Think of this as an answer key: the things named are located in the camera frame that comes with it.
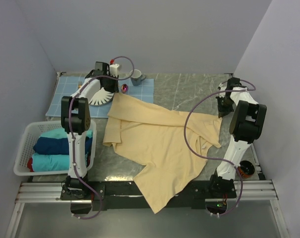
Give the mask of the cream yellow t shirt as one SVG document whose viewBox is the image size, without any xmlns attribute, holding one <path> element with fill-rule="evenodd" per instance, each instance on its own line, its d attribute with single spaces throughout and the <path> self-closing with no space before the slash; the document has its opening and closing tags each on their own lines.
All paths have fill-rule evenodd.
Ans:
<svg viewBox="0 0 300 238">
<path fill-rule="evenodd" d="M 103 144 L 144 167 L 134 182 L 157 213 L 201 173 L 209 148 L 220 148 L 221 123 L 218 116 L 171 111 L 117 93 Z"/>
</svg>

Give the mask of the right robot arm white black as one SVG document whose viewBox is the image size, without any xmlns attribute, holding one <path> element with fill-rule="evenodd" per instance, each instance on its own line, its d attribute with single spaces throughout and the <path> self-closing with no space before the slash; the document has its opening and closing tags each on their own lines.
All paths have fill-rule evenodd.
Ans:
<svg viewBox="0 0 300 238">
<path fill-rule="evenodd" d="M 216 198 L 235 190 L 233 183 L 236 174 L 240 174 L 238 167 L 247 149 L 260 138 L 267 113 L 267 106 L 253 99 L 250 89 L 242 82 L 239 78 L 231 77 L 218 87 L 218 117 L 230 113 L 233 116 L 229 126 L 229 146 L 208 185 L 209 194 Z"/>
</svg>

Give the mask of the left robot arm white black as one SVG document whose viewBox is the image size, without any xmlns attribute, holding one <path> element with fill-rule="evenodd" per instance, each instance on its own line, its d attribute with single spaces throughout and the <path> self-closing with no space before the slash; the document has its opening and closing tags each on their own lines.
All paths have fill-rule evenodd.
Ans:
<svg viewBox="0 0 300 238">
<path fill-rule="evenodd" d="M 118 89 L 119 64 L 96 62 L 84 83 L 71 96 L 61 99 L 61 126 L 67 133 L 69 144 L 69 170 L 63 190 L 72 191 L 78 199 L 90 193 L 87 185 L 85 143 L 91 126 L 89 105 L 103 106 L 112 101 Z"/>
</svg>

